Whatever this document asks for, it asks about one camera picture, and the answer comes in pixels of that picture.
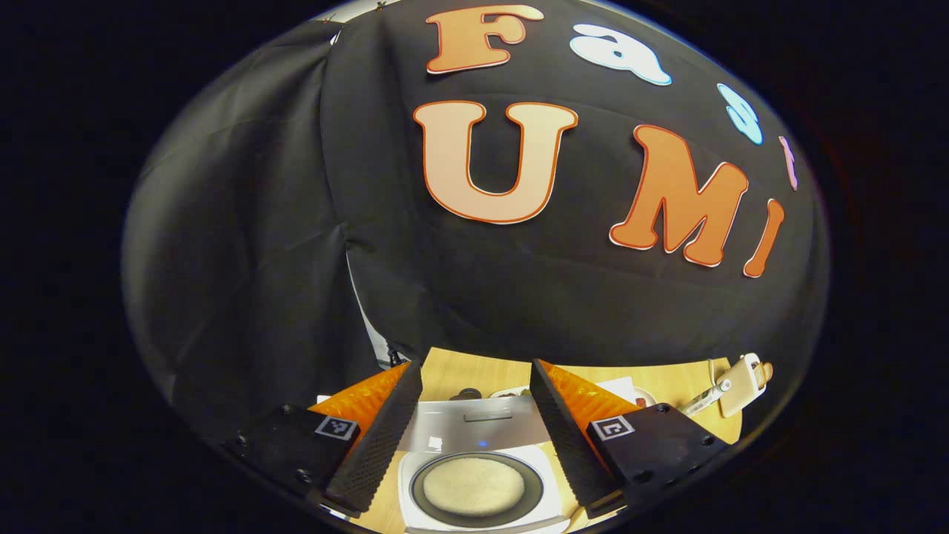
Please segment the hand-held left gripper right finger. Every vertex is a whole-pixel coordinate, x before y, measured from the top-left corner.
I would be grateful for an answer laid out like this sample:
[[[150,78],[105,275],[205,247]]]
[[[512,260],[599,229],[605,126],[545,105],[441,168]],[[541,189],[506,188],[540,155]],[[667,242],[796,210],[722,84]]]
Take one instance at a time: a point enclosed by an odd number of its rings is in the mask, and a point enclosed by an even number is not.
[[[718,466],[728,447],[668,403],[641,408],[540,359],[532,362],[529,389],[591,519],[653,510]]]

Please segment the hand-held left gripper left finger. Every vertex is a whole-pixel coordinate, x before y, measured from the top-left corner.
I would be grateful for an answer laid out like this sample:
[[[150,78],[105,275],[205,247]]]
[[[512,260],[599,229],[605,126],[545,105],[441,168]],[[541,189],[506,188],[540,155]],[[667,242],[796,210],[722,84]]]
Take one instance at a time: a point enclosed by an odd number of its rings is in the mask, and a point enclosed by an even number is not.
[[[356,518],[369,510],[421,392],[420,364],[404,362],[311,408],[278,406],[221,446],[306,506]]]

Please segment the white rice cooker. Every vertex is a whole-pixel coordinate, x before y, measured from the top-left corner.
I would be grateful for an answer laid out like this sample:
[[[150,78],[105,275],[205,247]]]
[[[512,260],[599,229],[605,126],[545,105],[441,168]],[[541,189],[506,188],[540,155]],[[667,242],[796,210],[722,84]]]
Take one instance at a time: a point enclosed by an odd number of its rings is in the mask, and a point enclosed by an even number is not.
[[[481,400],[424,401],[417,405],[397,450],[397,497],[405,534],[565,534],[569,516],[548,453],[535,400],[528,395]],[[508,464],[526,482],[506,512],[468,517],[438,510],[423,494],[423,479],[441,462],[485,458]]]

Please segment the white rice layer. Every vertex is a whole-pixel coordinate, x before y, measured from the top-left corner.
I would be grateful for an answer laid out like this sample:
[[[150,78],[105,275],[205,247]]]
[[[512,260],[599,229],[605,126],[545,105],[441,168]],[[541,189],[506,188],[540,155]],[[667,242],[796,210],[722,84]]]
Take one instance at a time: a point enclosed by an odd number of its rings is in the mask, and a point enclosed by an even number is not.
[[[423,479],[423,494],[434,507],[468,517],[506,512],[525,492],[526,482],[516,469],[485,458],[441,462]]]

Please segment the small white milk bottle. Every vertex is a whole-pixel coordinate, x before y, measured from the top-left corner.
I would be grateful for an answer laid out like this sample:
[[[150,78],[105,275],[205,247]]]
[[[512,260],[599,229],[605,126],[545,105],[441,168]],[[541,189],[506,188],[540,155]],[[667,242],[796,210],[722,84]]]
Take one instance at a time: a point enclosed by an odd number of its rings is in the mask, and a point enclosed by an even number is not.
[[[679,406],[678,411],[687,417],[694,417],[698,415],[699,412],[702,412],[702,410],[708,409],[714,405],[715,402],[718,402],[731,388],[732,381],[730,379],[724,379],[714,386],[711,386],[711,388],[706,389],[706,391],[699,393],[699,395],[684,405]]]

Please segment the white toaster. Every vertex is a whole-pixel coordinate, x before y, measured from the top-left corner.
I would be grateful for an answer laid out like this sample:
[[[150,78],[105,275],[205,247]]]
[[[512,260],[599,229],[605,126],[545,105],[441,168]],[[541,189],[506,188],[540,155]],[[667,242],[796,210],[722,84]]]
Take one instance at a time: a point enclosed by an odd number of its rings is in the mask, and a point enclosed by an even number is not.
[[[716,378],[715,384],[724,379],[732,381],[732,388],[718,400],[723,417],[728,418],[738,415],[742,409],[745,409],[749,403],[755,401],[766,391],[768,384],[764,388],[759,388],[755,377],[755,367],[758,363],[763,362],[766,361],[762,361],[757,354],[739,356],[735,365]]]

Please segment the black backdrop cloth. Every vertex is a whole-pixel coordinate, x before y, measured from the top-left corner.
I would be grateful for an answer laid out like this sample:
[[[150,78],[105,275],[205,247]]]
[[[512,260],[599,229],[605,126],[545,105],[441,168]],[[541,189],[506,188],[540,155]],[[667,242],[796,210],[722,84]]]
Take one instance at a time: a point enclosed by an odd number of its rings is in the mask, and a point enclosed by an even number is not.
[[[477,222],[431,196],[412,115],[447,100],[485,108],[469,169],[492,195],[518,172],[508,106],[576,112],[539,214]],[[698,185],[728,163],[747,176],[721,264],[610,239],[647,126],[684,139]],[[583,0],[401,0],[305,22],[183,109],[133,193],[122,285],[145,367],[211,442],[375,375],[386,348],[593,367],[755,352],[778,375],[749,433],[809,367],[830,264],[804,150],[675,35]]]

